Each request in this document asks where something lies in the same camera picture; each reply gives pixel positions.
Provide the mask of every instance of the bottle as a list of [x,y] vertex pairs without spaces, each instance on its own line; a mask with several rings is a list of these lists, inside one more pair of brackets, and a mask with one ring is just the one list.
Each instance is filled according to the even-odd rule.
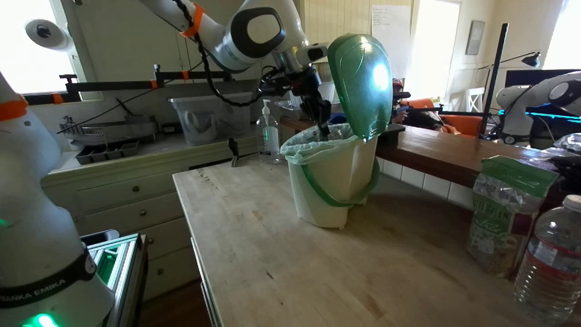
[[270,114],[270,99],[263,99],[261,115],[256,121],[258,132],[258,157],[265,163],[279,163],[279,137],[278,137],[278,121]]
[[581,195],[541,213],[514,282],[514,299],[546,322],[566,321],[581,293]]

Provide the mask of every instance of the white bucket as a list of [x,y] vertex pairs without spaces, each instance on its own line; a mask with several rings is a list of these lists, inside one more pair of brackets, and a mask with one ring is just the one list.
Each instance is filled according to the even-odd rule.
[[281,152],[288,161],[298,215],[317,226],[343,228],[348,206],[365,203],[376,181],[377,137],[363,143],[350,134],[347,123],[330,124],[330,128],[330,134],[348,130],[348,135],[312,141],[317,134],[314,126],[288,137]]

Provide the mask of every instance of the cabinet drawer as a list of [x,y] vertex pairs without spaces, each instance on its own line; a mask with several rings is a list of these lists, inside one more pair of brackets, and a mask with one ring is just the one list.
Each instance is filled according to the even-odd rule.
[[170,173],[154,173],[138,179],[123,179],[78,192],[78,203],[85,212],[111,204],[130,203],[156,193],[174,192]]
[[116,208],[100,210],[96,213],[87,213],[81,219],[80,228],[81,232],[116,228],[121,233],[127,233],[167,219],[174,219],[176,215],[181,215],[180,199],[176,192],[169,192]]
[[140,232],[147,235],[147,252],[150,259],[189,244],[189,228],[183,217],[152,224]]
[[194,279],[190,272],[194,253],[190,246],[183,246],[176,252],[149,261],[147,281],[143,299],[150,299],[180,284]]

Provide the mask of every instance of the picture frame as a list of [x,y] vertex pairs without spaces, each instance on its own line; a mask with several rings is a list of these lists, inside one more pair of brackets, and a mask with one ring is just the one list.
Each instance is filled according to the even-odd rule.
[[472,19],[470,21],[470,32],[468,32],[468,41],[466,41],[466,54],[475,55],[479,52],[479,45],[485,35],[485,21],[483,19]]

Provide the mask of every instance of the green light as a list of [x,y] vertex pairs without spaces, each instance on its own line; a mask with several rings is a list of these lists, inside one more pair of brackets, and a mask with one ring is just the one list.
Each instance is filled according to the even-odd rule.
[[22,327],[60,327],[51,313],[40,312],[29,317]]
[[0,226],[9,226],[9,224],[11,224],[9,219],[0,217]]
[[101,259],[98,261],[98,270],[96,273],[109,282],[116,255],[118,255],[118,246],[109,246],[105,248],[105,253],[101,255]]

